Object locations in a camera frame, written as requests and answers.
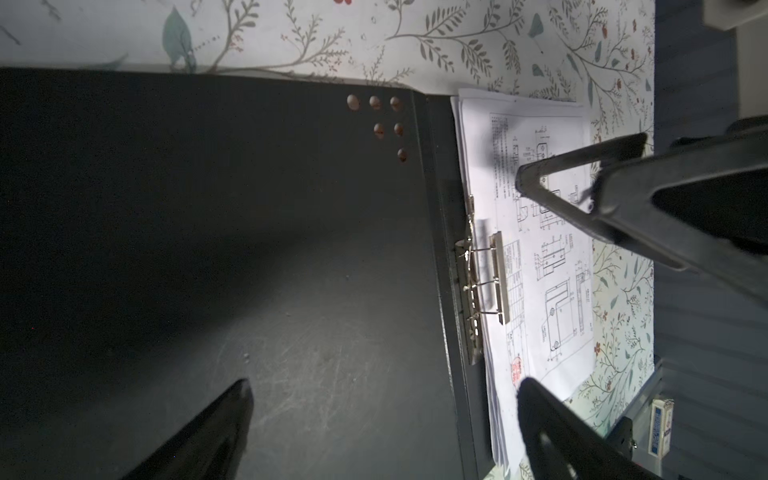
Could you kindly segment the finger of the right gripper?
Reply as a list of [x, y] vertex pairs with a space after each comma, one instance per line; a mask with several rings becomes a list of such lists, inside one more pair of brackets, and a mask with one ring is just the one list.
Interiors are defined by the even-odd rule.
[[767, 133], [732, 132], [606, 167], [599, 219], [670, 260], [767, 302]]
[[542, 178], [545, 176], [576, 167], [596, 162], [612, 167], [637, 159], [642, 155], [646, 141], [645, 133], [636, 133], [523, 165], [519, 167], [515, 176], [516, 189], [521, 196], [535, 201], [594, 239], [619, 246], [670, 269], [682, 270], [684, 266], [681, 263], [641, 243], [635, 237], [602, 219], [597, 207], [590, 212], [585, 212], [577, 204], [557, 197], [542, 183]]

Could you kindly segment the paper sheet with technical drawing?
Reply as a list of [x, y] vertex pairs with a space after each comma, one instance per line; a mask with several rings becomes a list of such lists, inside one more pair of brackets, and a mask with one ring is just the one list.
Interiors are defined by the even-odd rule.
[[483, 342], [493, 459], [525, 454], [517, 395], [534, 378], [571, 397], [593, 373], [593, 242], [516, 186], [518, 170], [586, 146], [578, 103], [463, 88], [451, 100], [470, 223], [473, 330]]

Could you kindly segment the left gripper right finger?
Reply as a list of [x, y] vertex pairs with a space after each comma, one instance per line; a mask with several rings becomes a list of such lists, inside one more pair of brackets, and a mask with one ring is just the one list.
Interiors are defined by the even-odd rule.
[[633, 460], [631, 418], [621, 418], [603, 438], [532, 377], [518, 390], [518, 421], [536, 479], [658, 477]]

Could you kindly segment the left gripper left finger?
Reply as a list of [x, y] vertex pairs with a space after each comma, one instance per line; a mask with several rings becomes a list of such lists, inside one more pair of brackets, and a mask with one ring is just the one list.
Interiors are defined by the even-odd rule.
[[250, 382], [239, 379], [130, 471], [127, 479], [233, 479], [254, 408]]

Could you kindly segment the orange black file folder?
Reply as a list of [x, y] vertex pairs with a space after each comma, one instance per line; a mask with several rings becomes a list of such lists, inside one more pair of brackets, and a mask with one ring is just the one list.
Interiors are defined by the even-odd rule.
[[237, 381], [239, 479], [480, 479], [451, 101], [1, 72], [1, 475], [118, 479]]

